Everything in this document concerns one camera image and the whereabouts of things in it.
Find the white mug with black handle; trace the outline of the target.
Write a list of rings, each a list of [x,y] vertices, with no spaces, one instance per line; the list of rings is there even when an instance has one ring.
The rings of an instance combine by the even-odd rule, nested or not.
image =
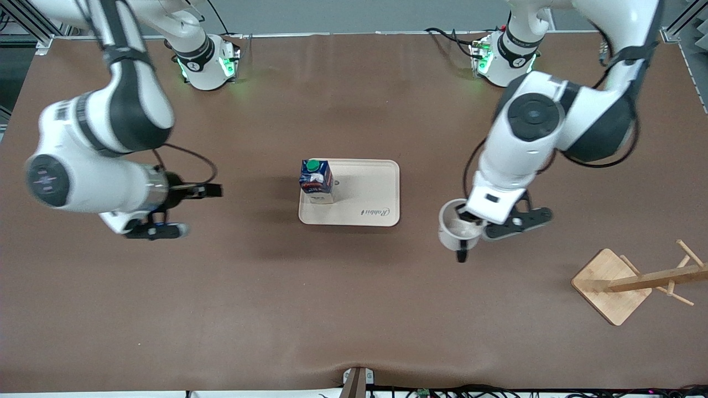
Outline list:
[[[467,200],[464,198],[446,202],[438,213],[440,243],[455,252],[457,261],[461,264],[467,261],[471,249],[480,241],[486,226],[485,220],[482,219],[481,224],[468,223],[458,219],[455,207],[463,203],[467,204]]]

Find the blue milk carton green cap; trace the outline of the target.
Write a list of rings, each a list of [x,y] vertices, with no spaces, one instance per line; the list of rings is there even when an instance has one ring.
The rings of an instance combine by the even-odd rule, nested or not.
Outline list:
[[[304,159],[299,186],[306,199],[316,205],[329,205],[334,199],[334,176],[328,160]]]

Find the wooden cup rack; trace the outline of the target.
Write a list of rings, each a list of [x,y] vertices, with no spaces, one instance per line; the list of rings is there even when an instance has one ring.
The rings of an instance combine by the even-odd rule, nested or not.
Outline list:
[[[676,292],[676,286],[708,281],[708,260],[701,259],[682,239],[676,244],[684,256],[674,269],[643,274],[626,255],[606,248],[577,272],[571,285],[614,327],[621,326],[655,291],[693,306],[693,301]]]

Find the cream rectangular tray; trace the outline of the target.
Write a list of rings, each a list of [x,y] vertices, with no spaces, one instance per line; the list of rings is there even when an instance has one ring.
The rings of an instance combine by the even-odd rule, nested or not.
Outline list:
[[[324,159],[331,166],[335,202],[316,205],[300,189],[298,217],[308,225],[392,227],[400,220],[400,168],[379,159]]]

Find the aluminium frame corner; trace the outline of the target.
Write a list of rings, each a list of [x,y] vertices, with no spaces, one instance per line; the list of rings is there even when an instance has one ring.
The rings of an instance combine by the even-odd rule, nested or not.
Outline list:
[[[60,34],[30,0],[0,0],[0,48],[46,50]]]
[[[685,0],[688,5],[671,22],[669,26],[663,26],[662,38],[665,43],[677,43],[680,41],[681,31],[688,27],[693,20],[708,16],[708,0]]]

